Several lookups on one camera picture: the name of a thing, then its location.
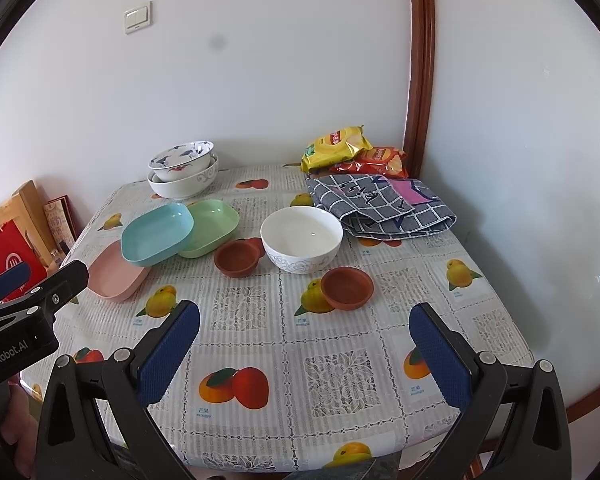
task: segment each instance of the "white ceramic bowl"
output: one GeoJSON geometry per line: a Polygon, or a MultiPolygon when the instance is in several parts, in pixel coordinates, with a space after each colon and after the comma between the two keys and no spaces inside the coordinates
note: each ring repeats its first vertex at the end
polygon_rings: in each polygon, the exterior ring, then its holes
{"type": "Polygon", "coordinates": [[[206,170],[173,182],[160,181],[152,171],[147,177],[149,186],[161,197],[173,198],[174,200],[184,200],[202,193],[207,187],[211,186],[216,176],[218,176],[218,156],[212,153],[210,157],[212,163],[206,170]]]}
{"type": "Polygon", "coordinates": [[[342,225],[331,213],[296,205],[265,218],[260,238],[269,259],[294,274],[320,270],[333,260],[342,241],[342,225]]]}
{"type": "Polygon", "coordinates": [[[175,182],[200,173],[211,165],[214,144],[197,140],[179,144],[158,153],[149,161],[149,169],[163,182],[175,182]]]}

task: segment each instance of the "light blue plastic tray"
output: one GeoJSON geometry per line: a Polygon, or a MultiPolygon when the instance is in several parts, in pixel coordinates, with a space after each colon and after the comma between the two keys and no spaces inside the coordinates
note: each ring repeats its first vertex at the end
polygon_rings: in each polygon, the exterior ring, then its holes
{"type": "Polygon", "coordinates": [[[151,267],[183,250],[193,232],[193,216],[184,204],[167,204],[133,220],[122,231],[122,256],[138,267],[151,267]]]}

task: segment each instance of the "brown bowl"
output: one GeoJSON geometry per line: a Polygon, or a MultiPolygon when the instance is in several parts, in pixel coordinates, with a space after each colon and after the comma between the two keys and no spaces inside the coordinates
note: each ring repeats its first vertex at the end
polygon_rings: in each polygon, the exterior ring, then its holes
{"type": "Polygon", "coordinates": [[[322,277],[320,289],[333,308],[355,310],[374,294],[374,282],[364,270],[336,267],[322,277]]]}
{"type": "Polygon", "coordinates": [[[260,238],[234,240],[218,247],[214,253],[214,263],[220,272],[229,278],[249,276],[264,256],[264,246],[260,238]]]}

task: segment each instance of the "finger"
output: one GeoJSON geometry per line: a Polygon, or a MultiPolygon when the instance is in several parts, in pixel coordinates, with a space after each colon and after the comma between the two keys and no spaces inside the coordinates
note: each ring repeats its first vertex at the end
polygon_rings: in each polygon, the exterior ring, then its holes
{"type": "Polygon", "coordinates": [[[16,454],[13,457],[13,464],[24,478],[29,478],[33,472],[33,464],[36,459],[36,439],[38,438],[38,424],[32,416],[28,417],[26,431],[18,441],[16,454]]]}
{"type": "Polygon", "coordinates": [[[11,399],[7,407],[7,415],[0,425],[4,441],[12,446],[20,440],[29,422],[29,398],[19,386],[10,385],[11,399]]]}

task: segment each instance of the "green plate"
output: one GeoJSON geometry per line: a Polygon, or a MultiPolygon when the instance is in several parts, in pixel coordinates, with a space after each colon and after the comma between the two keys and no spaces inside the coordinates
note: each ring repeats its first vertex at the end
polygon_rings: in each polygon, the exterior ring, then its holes
{"type": "Polygon", "coordinates": [[[187,206],[194,224],[189,243],[178,254],[185,258],[199,258],[229,240],[238,227],[240,215],[222,200],[202,200],[187,206]]]}

